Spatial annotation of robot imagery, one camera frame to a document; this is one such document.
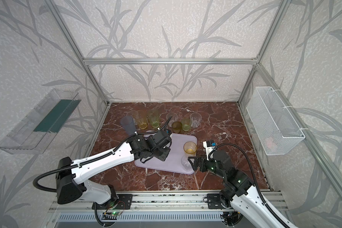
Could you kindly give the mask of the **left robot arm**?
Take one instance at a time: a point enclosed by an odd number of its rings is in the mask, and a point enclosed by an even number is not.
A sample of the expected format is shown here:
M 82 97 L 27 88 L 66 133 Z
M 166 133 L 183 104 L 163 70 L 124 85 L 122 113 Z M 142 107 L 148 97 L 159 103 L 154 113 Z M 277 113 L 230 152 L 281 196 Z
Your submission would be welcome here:
M 118 196 L 110 185 L 102 185 L 90 180 L 93 176 L 123 163 L 152 158 L 165 161 L 172 145 L 172 132 L 160 129 L 156 132 L 134 133 L 117 147 L 105 152 L 71 160 L 60 160 L 58 168 L 39 175 L 33 181 L 36 189 L 54 192 L 58 204 L 68 204 L 75 200 L 107 204 L 117 201 Z

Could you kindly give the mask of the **small yellow cup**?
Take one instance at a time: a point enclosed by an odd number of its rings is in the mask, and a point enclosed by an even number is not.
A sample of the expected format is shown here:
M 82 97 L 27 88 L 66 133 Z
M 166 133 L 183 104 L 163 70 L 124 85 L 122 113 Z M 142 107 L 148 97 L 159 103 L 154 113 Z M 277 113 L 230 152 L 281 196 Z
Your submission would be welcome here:
M 184 144 L 183 149 L 186 154 L 195 156 L 197 152 L 197 145 L 195 142 L 189 141 Z

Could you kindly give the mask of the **small clear faceted glass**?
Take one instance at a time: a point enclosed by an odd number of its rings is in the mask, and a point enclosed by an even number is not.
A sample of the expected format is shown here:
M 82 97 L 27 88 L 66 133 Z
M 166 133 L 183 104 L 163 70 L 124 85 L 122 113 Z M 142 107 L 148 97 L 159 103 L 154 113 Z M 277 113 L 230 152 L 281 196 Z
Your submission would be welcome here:
M 182 158 L 181 158 L 181 165 L 183 167 L 183 169 L 185 171 L 191 172 L 193 171 L 192 165 L 190 164 L 188 158 L 190 157 L 189 154 L 185 154 Z

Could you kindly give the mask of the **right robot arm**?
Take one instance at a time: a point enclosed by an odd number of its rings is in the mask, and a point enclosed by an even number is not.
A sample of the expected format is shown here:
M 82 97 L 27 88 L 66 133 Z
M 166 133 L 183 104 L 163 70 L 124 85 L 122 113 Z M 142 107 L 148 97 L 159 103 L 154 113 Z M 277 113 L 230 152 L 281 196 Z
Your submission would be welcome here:
M 219 192 L 219 198 L 225 209 L 240 212 L 257 228 L 296 227 L 265 199 L 258 186 L 253 166 L 244 150 L 232 143 L 216 145 L 214 142 L 207 141 L 206 145 L 206 156 L 190 156 L 188 162 L 193 170 L 210 172 L 222 179 L 224 189 Z M 232 146 L 245 156 L 252 178 L 235 168 L 230 155 L 221 150 L 223 146 Z

